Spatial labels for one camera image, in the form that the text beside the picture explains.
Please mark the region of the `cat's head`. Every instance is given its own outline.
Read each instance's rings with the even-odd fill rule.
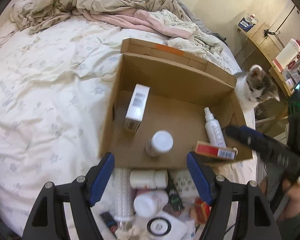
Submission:
[[[246,80],[250,90],[250,101],[260,103],[270,98],[280,101],[277,86],[259,65],[250,68]]]

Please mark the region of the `orange label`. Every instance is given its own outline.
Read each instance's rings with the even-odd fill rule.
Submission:
[[[184,51],[180,50],[180,49],[175,49],[166,45],[162,45],[162,44],[156,44],[155,46],[156,49],[162,50],[162,51],[166,51],[166,52],[170,52],[172,54],[176,54],[179,56],[183,56],[184,55]]]

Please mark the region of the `cat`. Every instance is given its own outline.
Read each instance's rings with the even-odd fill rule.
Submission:
[[[280,101],[277,86],[259,65],[253,65],[249,72],[236,73],[234,76],[237,78],[234,91],[243,112],[254,109],[270,98]]]

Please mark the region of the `white floral bed sheet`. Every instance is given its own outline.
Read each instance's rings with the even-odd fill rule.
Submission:
[[[13,28],[4,26],[0,34]],[[168,39],[71,16],[33,35],[16,32],[0,48],[0,215],[19,235],[45,182],[68,183],[98,164],[106,105],[126,38],[160,44]],[[227,57],[227,67],[240,71],[231,52]],[[254,127],[254,113],[246,119]],[[246,183],[256,179],[256,160],[218,172]],[[113,193],[110,180],[92,209],[105,239],[114,237],[98,215],[113,206]],[[71,239],[78,239],[69,205],[66,217]]]

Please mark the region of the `white box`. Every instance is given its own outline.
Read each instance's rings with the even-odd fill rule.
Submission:
[[[136,84],[124,121],[125,130],[131,133],[137,132],[145,112],[149,90],[150,87]]]

